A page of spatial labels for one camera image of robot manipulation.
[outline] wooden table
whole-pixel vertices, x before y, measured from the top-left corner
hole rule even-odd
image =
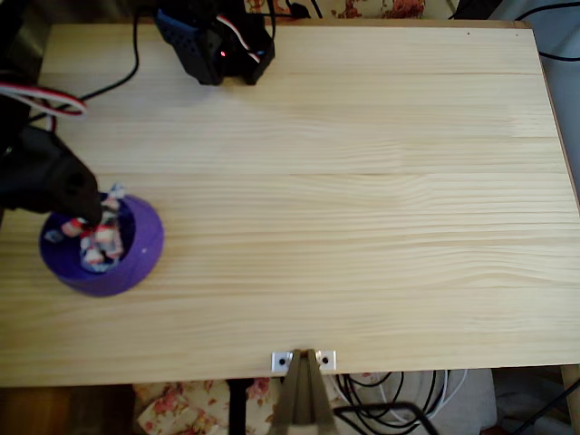
[[[340,372],[580,362],[580,218],[534,36],[483,25],[287,26],[257,86],[217,88],[143,25],[137,77],[59,134],[156,207],[162,259],[79,295],[39,257],[44,217],[8,213],[0,384],[268,375],[296,347]],[[59,25],[41,83],[131,63],[128,25]]]

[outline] floral fabric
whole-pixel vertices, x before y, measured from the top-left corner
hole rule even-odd
[[[327,376],[331,405],[342,403]],[[136,384],[140,416],[148,435],[227,435],[229,387],[226,381]],[[282,388],[278,378],[256,378],[247,389],[246,435],[266,435]]]
[[[292,0],[304,5],[316,17],[311,0]],[[425,0],[316,0],[324,18],[421,18]],[[277,14],[289,14],[285,0],[274,0]],[[246,0],[248,12],[267,14],[265,0]]]

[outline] metal bracket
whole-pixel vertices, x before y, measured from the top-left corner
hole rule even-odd
[[[334,372],[336,370],[336,351],[317,351],[316,360],[321,372]],[[272,352],[272,372],[286,373],[290,367],[290,362],[294,352]]]
[[[291,428],[295,431],[295,426],[314,426],[318,435],[338,434],[320,373],[323,365],[336,368],[335,351],[296,350],[272,354],[272,370],[284,368],[288,373],[268,435],[288,435]]]

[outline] purple cup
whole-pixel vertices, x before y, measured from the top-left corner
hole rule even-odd
[[[40,252],[48,268],[69,287],[91,296],[111,296],[135,286],[153,269],[163,249],[163,226],[155,209],[142,199],[128,195],[120,201],[121,239],[125,253],[119,264],[104,274],[81,266],[79,238],[60,243],[44,240],[44,233],[60,229],[70,217],[52,213],[40,236]]]

